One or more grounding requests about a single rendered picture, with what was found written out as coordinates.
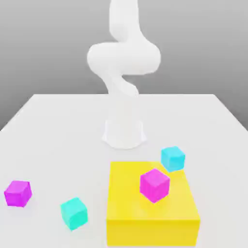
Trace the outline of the small cyan cube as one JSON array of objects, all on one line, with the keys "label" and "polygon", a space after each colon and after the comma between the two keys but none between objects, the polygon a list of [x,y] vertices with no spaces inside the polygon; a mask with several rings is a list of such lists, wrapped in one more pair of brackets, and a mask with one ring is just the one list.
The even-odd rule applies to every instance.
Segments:
[{"label": "small cyan cube", "polygon": [[185,165],[185,158],[185,153],[177,146],[161,150],[161,164],[167,172],[182,170]]}]

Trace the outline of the small pink cube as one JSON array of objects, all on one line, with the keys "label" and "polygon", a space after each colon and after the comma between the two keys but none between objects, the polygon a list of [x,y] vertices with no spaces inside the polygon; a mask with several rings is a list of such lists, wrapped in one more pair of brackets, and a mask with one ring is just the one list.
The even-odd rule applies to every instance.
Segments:
[{"label": "small pink cube", "polygon": [[158,169],[152,169],[140,176],[139,191],[149,201],[156,203],[169,194],[170,182],[170,177]]}]

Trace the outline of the small turquoise cube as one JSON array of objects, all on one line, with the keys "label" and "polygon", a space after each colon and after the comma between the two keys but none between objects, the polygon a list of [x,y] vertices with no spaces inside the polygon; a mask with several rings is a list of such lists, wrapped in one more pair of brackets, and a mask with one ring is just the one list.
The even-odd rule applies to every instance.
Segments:
[{"label": "small turquoise cube", "polygon": [[75,197],[60,205],[62,219],[71,230],[88,222],[88,210],[80,198]]}]

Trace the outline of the small purple cube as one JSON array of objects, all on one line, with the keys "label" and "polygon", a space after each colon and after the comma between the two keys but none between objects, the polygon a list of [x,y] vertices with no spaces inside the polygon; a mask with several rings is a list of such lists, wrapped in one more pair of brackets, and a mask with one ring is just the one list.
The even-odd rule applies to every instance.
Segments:
[{"label": "small purple cube", "polygon": [[8,206],[25,207],[32,196],[29,181],[14,180],[4,191]]}]

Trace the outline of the large yellow box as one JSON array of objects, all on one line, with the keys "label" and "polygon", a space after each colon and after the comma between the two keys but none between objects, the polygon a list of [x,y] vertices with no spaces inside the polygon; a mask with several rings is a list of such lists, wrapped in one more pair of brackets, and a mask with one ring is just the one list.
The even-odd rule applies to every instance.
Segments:
[{"label": "large yellow box", "polygon": [[[170,177],[168,196],[152,203],[140,193],[140,176],[157,169]],[[110,164],[107,245],[194,247],[200,216],[184,170],[168,173],[160,162]]]}]

